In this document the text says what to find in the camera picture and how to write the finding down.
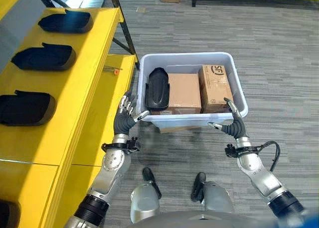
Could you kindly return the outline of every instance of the robot forearm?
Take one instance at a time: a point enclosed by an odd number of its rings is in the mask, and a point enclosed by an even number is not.
[[[112,144],[126,144],[128,138],[127,135],[118,134]],[[131,156],[128,152],[107,149],[101,170],[77,211],[64,227],[97,228],[111,205],[112,198],[117,194],[130,164]]]

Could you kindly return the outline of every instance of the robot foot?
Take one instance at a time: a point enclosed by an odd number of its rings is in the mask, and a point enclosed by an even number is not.
[[[206,174],[204,172],[200,172],[197,174],[192,192],[190,194],[190,198],[193,202],[202,202],[204,199],[204,182],[206,182]]]

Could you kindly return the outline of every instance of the black strap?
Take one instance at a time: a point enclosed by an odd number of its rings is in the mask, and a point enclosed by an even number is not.
[[[132,139],[127,140],[126,143],[111,143],[111,144],[104,143],[101,148],[104,152],[106,152],[108,149],[112,149],[112,150],[122,150],[126,154],[129,154],[132,152],[139,151],[141,148],[141,145],[138,142],[137,137],[132,137]]]

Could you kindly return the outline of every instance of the robot finger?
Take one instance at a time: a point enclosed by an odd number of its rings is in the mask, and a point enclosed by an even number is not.
[[[129,116],[132,116],[132,113],[133,113],[133,110],[134,110],[135,106],[136,106],[136,102],[133,102],[131,104],[130,110],[128,111],[129,112]]]
[[[224,97],[224,100],[225,100],[225,102],[227,102],[228,106],[230,107],[230,109],[231,109],[231,111],[233,113],[238,111],[237,107],[235,106],[235,104],[230,99],[228,99],[227,97]]]
[[[141,112],[140,114],[136,114],[133,119],[135,122],[138,122],[140,121],[141,119],[143,119],[144,117],[146,117],[147,115],[150,114],[150,111],[149,110],[146,110],[144,112]]]
[[[127,91],[123,95],[123,97],[121,98],[121,101],[119,103],[118,113],[122,113],[124,111],[125,104],[129,101],[130,96],[131,96],[131,92],[130,91]]]

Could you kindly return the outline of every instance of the robotic hand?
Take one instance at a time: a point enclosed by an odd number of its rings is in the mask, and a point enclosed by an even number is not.
[[[65,228],[97,228],[105,216],[112,198],[119,190],[124,174],[131,164],[132,152],[140,145],[136,137],[129,139],[130,129],[150,112],[133,116],[135,103],[130,92],[122,97],[114,119],[114,138],[111,144],[103,144],[105,151],[102,167],[77,211],[69,218]]]
[[[228,144],[225,148],[226,155],[237,158],[238,167],[251,179],[252,185],[278,218],[303,212],[304,207],[272,173],[280,155],[278,143],[269,141],[261,146],[252,146],[237,107],[231,100],[227,98],[224,98],[224,100],[232,110],[234,122],[231,125],[216,123],[209,123],[208,125],[235,138],[237,148]],[[272,144],[276,145],[276,155],[273,165],[268,171],[258,154],[262,149]]]

